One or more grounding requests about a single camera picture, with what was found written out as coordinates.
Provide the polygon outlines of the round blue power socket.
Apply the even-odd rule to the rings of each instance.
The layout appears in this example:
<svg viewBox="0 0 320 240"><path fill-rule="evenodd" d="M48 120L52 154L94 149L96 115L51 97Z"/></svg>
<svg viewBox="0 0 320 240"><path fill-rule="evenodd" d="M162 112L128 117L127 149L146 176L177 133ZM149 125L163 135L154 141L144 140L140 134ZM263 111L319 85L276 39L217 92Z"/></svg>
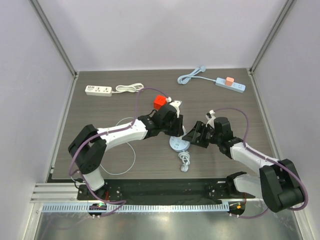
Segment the round blue power socket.
<svg viewBox="0 0 320 240"><path fill-rule="evenodd" d="M187 151L190 147L190 142L183 140L182 137L171 136L169 138L170 147L177 153Z"/></svg>

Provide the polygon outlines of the red cube socket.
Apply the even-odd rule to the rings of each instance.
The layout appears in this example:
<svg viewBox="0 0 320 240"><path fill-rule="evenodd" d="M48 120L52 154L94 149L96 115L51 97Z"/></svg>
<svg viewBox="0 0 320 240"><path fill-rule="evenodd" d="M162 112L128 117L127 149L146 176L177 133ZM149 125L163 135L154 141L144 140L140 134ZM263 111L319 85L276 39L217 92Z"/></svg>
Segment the red cube socket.
<svg viewBox="0 0 320 240"><path fill-rule="evenodd" d="M155 110L159 110L161 107L163 107L167 103L168 103L167 98L165 96L158 95L153 101L153 108Z"/></svg>

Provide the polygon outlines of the blue long power strip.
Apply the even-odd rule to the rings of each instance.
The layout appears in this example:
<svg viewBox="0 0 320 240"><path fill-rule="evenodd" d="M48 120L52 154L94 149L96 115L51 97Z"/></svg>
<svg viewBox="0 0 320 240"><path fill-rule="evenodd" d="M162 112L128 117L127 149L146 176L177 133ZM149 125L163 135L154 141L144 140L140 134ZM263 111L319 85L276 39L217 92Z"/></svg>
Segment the blue long power strip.
<svg viewBox="0 0 320 240"><path fill-rule="evenodd" d="M226 79L218 77L215 85L238 93L243 93L246 89L245 85L234 82L232 77L227 77Z"/></svg>

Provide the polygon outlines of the pink charger plug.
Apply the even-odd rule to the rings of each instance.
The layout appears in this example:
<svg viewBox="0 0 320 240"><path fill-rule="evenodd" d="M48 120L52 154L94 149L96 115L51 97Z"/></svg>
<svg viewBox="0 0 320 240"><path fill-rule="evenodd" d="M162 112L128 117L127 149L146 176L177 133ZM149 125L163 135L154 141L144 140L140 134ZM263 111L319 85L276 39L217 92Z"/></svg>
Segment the pink charger plug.
<svg viewBox="0 0 320 240"><path fill-rule="evenodd" d="M231 86L233 85L233 83L234 83L234 78L232 78L232 77L227 77L227 78L225 79L225 85L226 85L226 86L231 87Z"/></svg>

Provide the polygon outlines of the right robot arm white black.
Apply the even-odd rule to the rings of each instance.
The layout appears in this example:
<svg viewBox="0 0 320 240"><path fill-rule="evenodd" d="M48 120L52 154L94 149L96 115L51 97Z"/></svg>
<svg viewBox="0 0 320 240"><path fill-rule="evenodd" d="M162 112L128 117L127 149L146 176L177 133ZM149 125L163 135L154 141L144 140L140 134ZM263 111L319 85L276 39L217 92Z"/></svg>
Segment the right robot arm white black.
<svg viewBox="0 0 320 240"><path fill-rule="evenodd" d="M263 199L274 213L294 210L296 205L305 207L308 203L306 188L294 163L289 159L271 158L250 147L243 139L234 136L226 117L213 118L208 123L197 121L182 139L202 148L217 145L222 154L258 174L258 177L244 172L229 175L225 185L229 197L237 198L242 193L248 193Z"/></svg>

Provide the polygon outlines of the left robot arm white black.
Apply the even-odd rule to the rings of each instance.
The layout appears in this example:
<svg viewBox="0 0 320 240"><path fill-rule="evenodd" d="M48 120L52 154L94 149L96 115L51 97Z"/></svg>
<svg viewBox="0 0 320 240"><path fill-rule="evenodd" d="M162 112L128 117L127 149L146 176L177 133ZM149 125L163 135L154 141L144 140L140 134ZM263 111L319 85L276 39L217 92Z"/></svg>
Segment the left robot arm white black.
<svg viewBox="0 0 320 240"><path fill-rule="evenodd" d="M68 147L84 181L89 185L88 193L95 200L106 195L105 181L99 170L104 153L113 147L132 141L145 140L164 133L171 137L184 134L181 102L172 101L150 114L141 115L132 122L109 128L86 125Z"/></svg>

